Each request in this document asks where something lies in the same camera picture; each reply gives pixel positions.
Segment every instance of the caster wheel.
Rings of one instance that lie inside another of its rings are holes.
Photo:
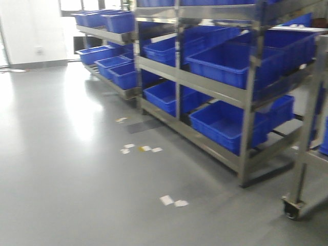
[[[284,202],[284,212],[288,219],[297,220],[299,217],[299,209],[287,202]]]

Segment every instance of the dark floor mat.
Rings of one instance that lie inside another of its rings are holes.
[[[156,120],[156,119],[150,119],[144,122],[140,122],[140,123],[136,123],[136,124],[132,124],[132,125],[128,125],[127,130],[129,133],[133,134],[133,133],[138,133],[138,132],[144,132],[150,129],[155,129],[158,127],[162,127],[164,126],[163,123],[161,123],[160,121]]]

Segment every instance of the baseboard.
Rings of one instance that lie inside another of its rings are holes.
[[[11,64],[12,69],[40,69],[40,68],[52,68],[52,67],[62,67],[67,66],[67,60],[51,60],[43,61],[39,63],[21,63],[21,64]]]

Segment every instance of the window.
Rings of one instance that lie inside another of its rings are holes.
[[[121,9],[120,0],[105,0],[106,9]]]
[[[99,2],[98,0],[83,0],[85,10],[98,10]]]
[[[76,11],[82,9],[81,0],[60,0],[62,11]]]

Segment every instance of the white paper scrap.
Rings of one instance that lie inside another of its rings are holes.
[[[156,152],[159,152],[159,151],[163,151],[162,148],[155,148],[155,149],[152,149],[152,152],[156,153]]]
[[[171,198],[169,195],[167,195],[167,196],[162,196],[162,197],[160,198],[160,200],[161,200],[161,202],[162,202],[165,206],[174,203],[174,201],[172,200],[172,198]]]
[[[306,68],[306,64],[302,64],[301,66],[299,66],[299,69],[305,69]]]
[[[123,118],[120,118],[120,119],[116,119],[115,121],[117,123],[123,123],[124,120],[128,119],[127,117],[123,117]]]
[[[129,154],[130,153],[130,150],[129,149],[122,149],[122,150],[120,150],[121,151],[121,153],[123,154],[123,155],[125,155],[125,154]]]
[[[189,205],[189,203],[187,201],[184,201],[184,200],[179,200],[179,201],[174,202],[174,206],[176,208],[185,207],[187,205]]]
[[[135,147],[134,144],[124,145],[124,148],[126,148],[126,149],[130,149],[130,148],[133,148],[133,147]]]
[[[152,150],[152,148],[150,148],[149,146],[142,146],[141,149],[143,151],[150,151],[150,150]]]

